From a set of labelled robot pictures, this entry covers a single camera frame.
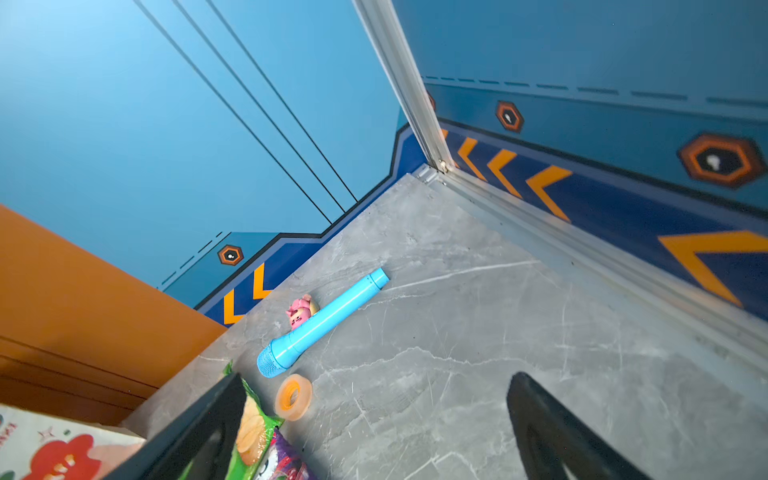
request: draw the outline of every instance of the orange tape roll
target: orange tape roll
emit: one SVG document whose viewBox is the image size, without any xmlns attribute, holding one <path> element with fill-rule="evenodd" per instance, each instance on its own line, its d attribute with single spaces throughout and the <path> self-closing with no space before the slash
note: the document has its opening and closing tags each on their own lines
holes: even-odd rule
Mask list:
<svg viewBox="0 0 768 480">
<path fill-rule="evenodd" d="M 281 418 L 294 422 L 300 419 L 312 402 L 312 383 L 294 373 L 283 380 L 275 397 L 275 413 Z"/>
</svg>

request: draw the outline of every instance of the blue microphone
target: blue microphone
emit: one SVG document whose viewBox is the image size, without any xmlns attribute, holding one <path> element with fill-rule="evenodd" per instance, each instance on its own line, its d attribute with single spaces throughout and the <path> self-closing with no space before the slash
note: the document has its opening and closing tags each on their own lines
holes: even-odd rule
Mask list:
<svg viewBox="0 0 768 480">
<path fill-rule="evenodd" d="M 257 360 L 259 372 L 268 379 L 272 379 L 288 370 L 299 358 L 299 355 L 363 306 L 365 302 L 372 299 L 387 282 L 389 282 L 389 278 L 384 270 L 379 268 L 355 283 L 352 288 L 342 293 L 328 306 L 312 315 L 299 328 L 272 340 L 259 354 Z"/>
</svg>

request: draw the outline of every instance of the purple wrapper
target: purple wrapper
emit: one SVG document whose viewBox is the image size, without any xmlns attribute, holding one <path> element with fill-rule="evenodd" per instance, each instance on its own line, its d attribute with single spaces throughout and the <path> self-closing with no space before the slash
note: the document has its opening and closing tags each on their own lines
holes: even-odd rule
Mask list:
<svg viewBox="0 0 768 480">
<path fill-rule="evenodd" d="M 293 449 L 290 443 L 275 429 L 272 443 L 266 450 L 253 480 L 317 480 Z"/>
</svg>

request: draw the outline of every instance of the pink pig toy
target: pink pig toy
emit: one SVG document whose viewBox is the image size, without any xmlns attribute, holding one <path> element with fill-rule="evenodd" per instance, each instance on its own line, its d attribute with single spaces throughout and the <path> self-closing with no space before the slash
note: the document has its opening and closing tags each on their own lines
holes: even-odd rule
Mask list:
<svg viewBox="0 0 768 480">
<path fill-rule="evenodd" d="M 317 306 L 311 295 L 305 295 L 291 303 L 286 314 L 290 318 L 290 329 L 295 330 L 306 322 L 312 315 L 317 313 L 320 308 Z"/>
</svg>

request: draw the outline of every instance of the orange hexagon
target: orange hexagon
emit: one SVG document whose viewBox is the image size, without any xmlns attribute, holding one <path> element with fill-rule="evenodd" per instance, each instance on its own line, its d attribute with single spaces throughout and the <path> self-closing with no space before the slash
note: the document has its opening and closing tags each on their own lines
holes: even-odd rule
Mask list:
<svg viewBox="0 0 768 480">
<path fill-rule="evenodd" d="M 496 118 L 502 123 L 502 127 L 514 131 L 516 134 L 523 129 L 525 120 L 515 104 L 508 101 L 500 101 L 496 107 Z"/>
<path fill-rule="evenodd" d="M 219 250 L 219 261 L 224 265 L 237 265 L 243 260 L 243 249 L 234 245 L 225 245 Z"/>
<path fill-rule="evenodd" d="M 766 171 L 760 149 L 750 139 L 701 134 L 677 152 L 688 175 L 738 188 Z"/>
</svg>

